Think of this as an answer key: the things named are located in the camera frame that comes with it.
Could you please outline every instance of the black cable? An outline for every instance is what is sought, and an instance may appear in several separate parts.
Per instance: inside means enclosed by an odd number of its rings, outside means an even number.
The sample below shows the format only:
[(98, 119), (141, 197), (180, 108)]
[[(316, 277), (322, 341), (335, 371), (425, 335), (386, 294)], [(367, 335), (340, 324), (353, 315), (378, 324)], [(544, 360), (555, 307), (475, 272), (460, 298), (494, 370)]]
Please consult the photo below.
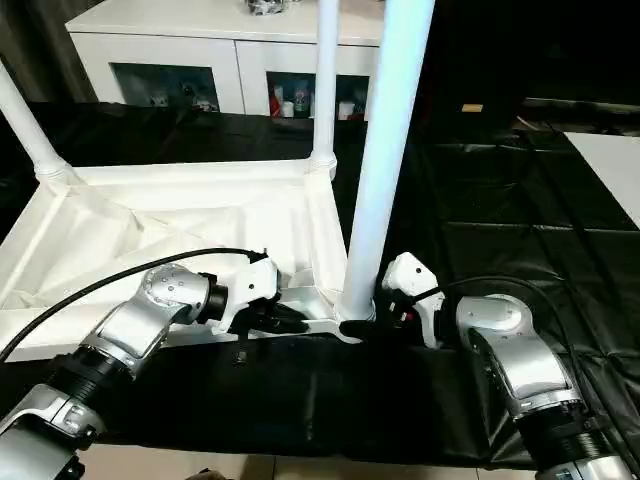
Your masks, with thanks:
[(138, 265), (137, 267), (132, 267), (127, 270), (124, 270), (120, 273), (116, 273), (109, 277), (103, 278), (102, 280), (98, 280), (97, 282), (89, 285), (88, 287), (83, 288), (82, 290), (78, 290), (76, 293), (69, 295), (67, 298), (59, 301), (52, 307), (48, 308), (36, 318), (34, 318), (29, 324), (24, 327), (18, 334), (11, 339), (11, 341), (2, 349), (0, 352), (0, 364), (4, 363), (9, 355), (16, 349), (16, 347), (22, 342), (27, 335), (33, 332), (36, 328), (42, 325), (49, 317), (55, 315), (60, 310), (65, 308), (68, 305), (71, 305), (73, 302), (81, 299), (85, 295), (90, 294), (91, 292), (98, 290), (99, 288), (104, 287), (113, 282), (117, 282), (125, 277), (129, 277), (131, 275), (135, 275), (136, 273), (144, 272), (145, 270), (149, 270), (150, 268), (159, 267), (160, 265), (164, 265), (165, 263), (175, 262), (176, 260), (182, 260), (183, 258), (197, 257), (200, 255), (211, 255), (211, 254), (233, 254), (233, 255), (245, 255), (249, 258), (250, 262), (254, 262), (266, 257), (265, 253), (253, 252), (251, 250), (243, 250), (240, 248), (202, 248), (200, 250), (191, 250), (189, 252), (177, 253), (176, 255), (170, 255), (168, 257), (159, 258), (158, 260), (153, 260), (152, 262), (147, 262), (142, 265)]
[(553, 138), (556, 138), (558, 136), (558, 131), (553, 127), (553, 125), (551, 124), (551, 122), (549, 122), (549, 120), (545, 120), (544, 123), (547, 124), (547, 126), (551, 129), (551, 131), (553, 132)]
[(512, 277), (509, 275), (483, 275), (479, 277), (468, 277), (468, 278), (463, 278), (462, 280), (456, 280), (454, 282), (448, 283), (447, 285), (442, 285), (442, 286), (432, 288), (419, 295), (415, 295), (411, 297), (411, 302), (415, 304), (420, 300), (424, 300), (425, 298), (435, 295), (436, 293), (440, 293), (445, 290), (450, 290), (460, 285), (466, 285), (468, 283), (489, 282), (489, 281), (512, 283), (514, 285), (519, 285), (521, 287), (528, 288), (529, 290), (535, 292), (538, 296), (540, 296), (540, 298), (542, 298), (549, 305), (549, 308), (551, 309), (551, 313), (553, 314), (554, 320), (558, 325), (558, 328), (560, 329), (560, 335), (562, 336), (564, 347), (567, 349), (567, 352), (569, 353), (569, 361), (571, 362), (571, 367), (574, 371), (574, 377), (578, 385), (578, 390), (580, 390), (580, 392), (582, 393), (582, 399), (585, 402), (587, 409), (591, 411), (591, 405), (587, 397), (586, 384), (583, 381), (582, 370), (580, 370), (580, 364), (578, 362), (578, 355), (575, 349), (573, 348), (573, 344), (569, 341), (569, 335), (567, 334), (567, 330), (564, 327), (562, 320), (560, 319), (560, 313), (558, 312), (558, 309), (554, 305), (553, 301), (544, 292), (544, 290), (542, 290), (540, 287), (538, 287), (534, 283), (528, 280), (523, 280), (521, 278)]

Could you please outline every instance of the cabinet door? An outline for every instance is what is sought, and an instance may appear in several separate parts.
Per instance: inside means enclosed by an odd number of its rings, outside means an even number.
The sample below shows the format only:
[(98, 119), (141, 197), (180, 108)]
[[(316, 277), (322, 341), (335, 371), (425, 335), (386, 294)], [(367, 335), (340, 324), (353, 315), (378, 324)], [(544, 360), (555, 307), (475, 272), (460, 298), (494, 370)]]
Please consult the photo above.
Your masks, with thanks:
[(72, 33), (101, 102), (244, 113), (233, 40)]
[[(313, 93), (316, 45), (237, 41), (236, 50), (246, 113), (276, 114), (270, 102), (276, 87), (284, 91), (285, 101), (295, 102), (293, 97), (300, 90)], [(338, 46), (336, 103), (354, 104), (352, 118), (367, 116), (377, 61), (377, 47)], [(359, 109), (364, 110), (364, 115), (357, 115)]]

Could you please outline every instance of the tile floor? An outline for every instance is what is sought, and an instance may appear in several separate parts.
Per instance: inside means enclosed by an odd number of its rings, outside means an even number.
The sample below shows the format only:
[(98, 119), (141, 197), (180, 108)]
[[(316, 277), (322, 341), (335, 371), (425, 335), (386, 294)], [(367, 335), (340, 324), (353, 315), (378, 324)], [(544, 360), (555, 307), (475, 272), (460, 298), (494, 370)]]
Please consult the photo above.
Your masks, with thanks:
[(184, 480), (204, 468), (234, 480), (533, 480), (534, 472), (228, 455), (96, 445), (80, 455), (83, 480)]

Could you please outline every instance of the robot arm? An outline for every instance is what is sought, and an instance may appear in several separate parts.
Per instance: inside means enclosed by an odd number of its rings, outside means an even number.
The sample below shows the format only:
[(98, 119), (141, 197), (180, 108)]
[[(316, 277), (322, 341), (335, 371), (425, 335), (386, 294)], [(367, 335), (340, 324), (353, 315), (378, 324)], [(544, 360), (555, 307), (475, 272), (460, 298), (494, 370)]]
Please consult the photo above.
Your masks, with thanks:
[[(383, 288), (404, 298), (434, 287), (435, 275), (409, 253), (389, 265), (383, 280)], [(439, 294), (412, 306), (429, 348), (441, 345), (435, 327), (443, 300)], [(538, 480), (633, 478), (606, 441), (605, 425), (587, 411), (574, 380), (534, 330), (531, 310), (522, 301), (508, 295), (463, 297), (456, 327), (462, 345), (486, 359), (538, 466)]]
[(0, 422), (0, 478), (73, 480), (84, 474), (75, 451), (105, 430), (103, 415), (136, 378), (172, 324), (229, 331), (234, 316), (260, 299), (278, 298), (269, 258), (250, 263), (227, 285), (175, 264), (149, 270), (133, 297), (109, 312), (78, 349)]

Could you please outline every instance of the black cloth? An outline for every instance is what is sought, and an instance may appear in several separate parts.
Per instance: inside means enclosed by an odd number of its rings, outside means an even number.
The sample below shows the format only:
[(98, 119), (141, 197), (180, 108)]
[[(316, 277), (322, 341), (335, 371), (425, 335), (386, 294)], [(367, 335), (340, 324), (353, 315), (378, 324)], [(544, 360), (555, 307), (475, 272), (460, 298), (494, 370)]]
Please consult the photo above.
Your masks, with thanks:
[[(307, 121), (120, 106), (37, 106), (59, 153), (73, 165), (304, 158)], [(333, 183), (350, 235), (365, 126), (340, 122)], [(7, 179), (0, 185), (4, 232), (35, 183), (24, 152), (0, 127)], [(611, 414), (640, 453), (640, 234), (572, 145), (558, 136), (427, 139), (405, 152), (383, 265), (413, 252), (440, 283), (506, 273), (534, 280), (560, 310), (594, 407)], [(525, 300), (536, 328), (561, 353), (548, 307)], [(532, 468), (500, 396), (477, 356), (454, 348), (346, 345), (331, 337), (163, 350), (104, 442), (186, 450), (343, 455), (395, 463)], [(0, 412), (47, 375), (46, 362), (0, 370)]]

